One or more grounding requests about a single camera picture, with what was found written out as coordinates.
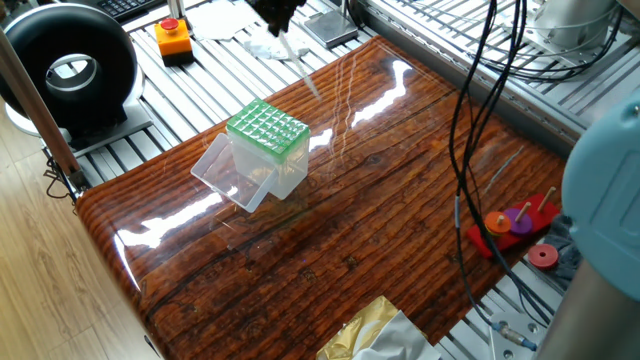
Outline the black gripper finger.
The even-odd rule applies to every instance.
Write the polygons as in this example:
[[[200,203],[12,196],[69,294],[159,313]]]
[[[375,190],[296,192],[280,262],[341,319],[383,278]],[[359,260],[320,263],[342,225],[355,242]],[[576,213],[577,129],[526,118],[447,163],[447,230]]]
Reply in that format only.
[[[278,0],[246,0],[249,6],[267,23],[275,37],[280,32],[280,2]]]
[[[277,34],[286,33],[295,10],[306,4],[306,0],[280,0],[277,18]]]

